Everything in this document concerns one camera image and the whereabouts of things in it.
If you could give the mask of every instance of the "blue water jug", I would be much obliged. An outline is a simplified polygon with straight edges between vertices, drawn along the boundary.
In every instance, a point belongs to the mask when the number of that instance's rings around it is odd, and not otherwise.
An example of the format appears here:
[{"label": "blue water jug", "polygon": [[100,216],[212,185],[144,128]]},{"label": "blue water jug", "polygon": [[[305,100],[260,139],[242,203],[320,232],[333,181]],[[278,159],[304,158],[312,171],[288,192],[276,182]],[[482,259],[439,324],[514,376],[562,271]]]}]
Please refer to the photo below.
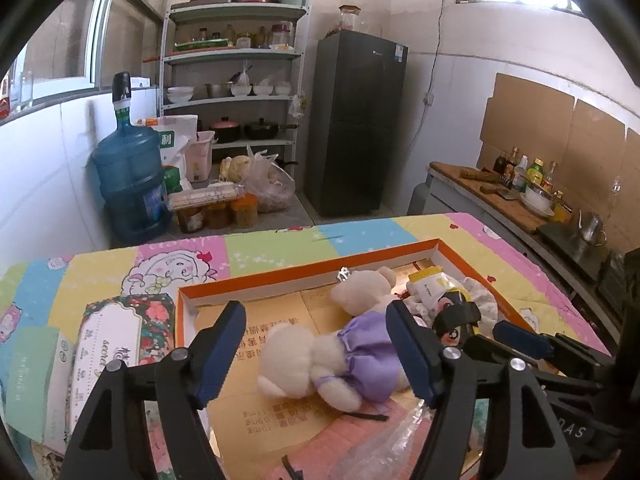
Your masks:
[{"label": "blue water jug", "polygon": [[112,93],[118,127],[94,150],[94,164],[113,233],[125,244],[139,245],[164,233],[171,222],[160,137],[130,122],[128,72],[113,77]]}]

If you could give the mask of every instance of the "bolt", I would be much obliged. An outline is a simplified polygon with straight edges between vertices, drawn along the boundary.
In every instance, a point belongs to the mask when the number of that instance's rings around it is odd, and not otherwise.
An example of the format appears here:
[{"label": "bolt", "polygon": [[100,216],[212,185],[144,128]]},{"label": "bolt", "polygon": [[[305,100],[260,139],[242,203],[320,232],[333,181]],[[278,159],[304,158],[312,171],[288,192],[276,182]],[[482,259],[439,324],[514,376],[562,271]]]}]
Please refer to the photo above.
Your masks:
[{"label": "bolt", "polygon": [[186,348],[176,348],[171,352],[171,359],[174,361],[184,361],[189,356],[189,351]]},{"label": "bolt", "polygon": [[442,355],[447,359],[460,359],[462,352],[453,346],[447,346],[443,351]]},{"label": "bolt", "polygon": [[122,361],[120,361],[120,359],[114,359],[107,363],[108,372],[117,372],[120,368],[122,368]]},{"label": "bolt", "polygon": [[509,365],[511,366],[511,368],[519,372],[523,371],[527,367],[526,363],[522,359],[518,359],[517,357],[509,361]]}]

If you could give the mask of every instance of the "electrical cable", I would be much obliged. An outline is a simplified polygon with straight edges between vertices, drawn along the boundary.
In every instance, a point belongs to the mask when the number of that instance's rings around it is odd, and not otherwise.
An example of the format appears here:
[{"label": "electrical cable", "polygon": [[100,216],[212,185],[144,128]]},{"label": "electrical cable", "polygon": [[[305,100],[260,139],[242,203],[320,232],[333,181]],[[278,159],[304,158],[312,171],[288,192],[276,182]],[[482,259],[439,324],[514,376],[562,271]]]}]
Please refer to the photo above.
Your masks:
[{"label": "electrical cable", "polygon": [[[433,88],[433,80],[434,80],[434,76],[435,76],[435,72],[436,72],[436,62],[438,60],[438,54],[440,53],[440,42],[442,40],[442,15],[444,13],[444,0],[442,0],[441,4],[440,4],[440,15],[438,16],[438,43],[436,45],[436,52],[435,55],[433,56],[433,65],[431,66],[431,76],[429,79],[429,89],[427,90],[427,95],[431,94],[431,89]],[[409,143],[409,146],[407,147],[407,149],[404,152],[404,155],[402,156],[402,160],[404,160],[406,158],[406,156],[408,155],[408,153],[413,149],[415,141],[418,139],[418,135],[420,135],[420,132],[422,131],[422,127],[424,126],[424,121],[427,118],[427,113],[428,110],[430,108],[431,105],[429,105],[427,103],[428,97],[424,98],[424,110],[422,111],[422,117],[420,118],[420,125],[418,126],[418,129],[416,130],[414,136],[411,139],[411,142]]]}]

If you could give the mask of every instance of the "colorful tablecloth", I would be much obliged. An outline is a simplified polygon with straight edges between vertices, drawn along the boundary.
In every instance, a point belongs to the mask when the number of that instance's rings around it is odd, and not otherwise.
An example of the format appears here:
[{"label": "colorful tablecloth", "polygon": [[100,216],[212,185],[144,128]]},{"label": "colorful tablecloth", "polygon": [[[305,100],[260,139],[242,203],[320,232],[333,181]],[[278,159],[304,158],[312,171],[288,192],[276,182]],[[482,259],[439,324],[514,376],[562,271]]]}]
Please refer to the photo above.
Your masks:
[{"label": "colorful tablecloth", "polygon": [[0,384],[8,383],[13,334],[54,326],[75,342],[85,306],[129,294],[169,294],[223,280],[440,238],[539,332],[564,333],[602,351],[590,325],[545,274],[464,213],[344,222],[170,241],[13,266],[0,282]]}]

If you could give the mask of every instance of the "refrigerator door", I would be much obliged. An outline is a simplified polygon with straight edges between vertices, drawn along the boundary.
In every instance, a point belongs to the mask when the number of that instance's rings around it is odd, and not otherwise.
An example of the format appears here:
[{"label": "refrigerator door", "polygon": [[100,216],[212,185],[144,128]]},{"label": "refrigerator door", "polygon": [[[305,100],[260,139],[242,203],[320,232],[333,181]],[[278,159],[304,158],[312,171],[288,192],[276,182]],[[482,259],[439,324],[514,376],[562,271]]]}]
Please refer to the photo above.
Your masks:
[{"label": "refrigerator door", "polygon": [[375,36],[340,33],[332,120],[394,128],[407,48]]},{"label": "refrigerator door", "polygon": [[318,211],[322,216],[367,214],[380,208],[392,134],[387,128],[332,124]]}]

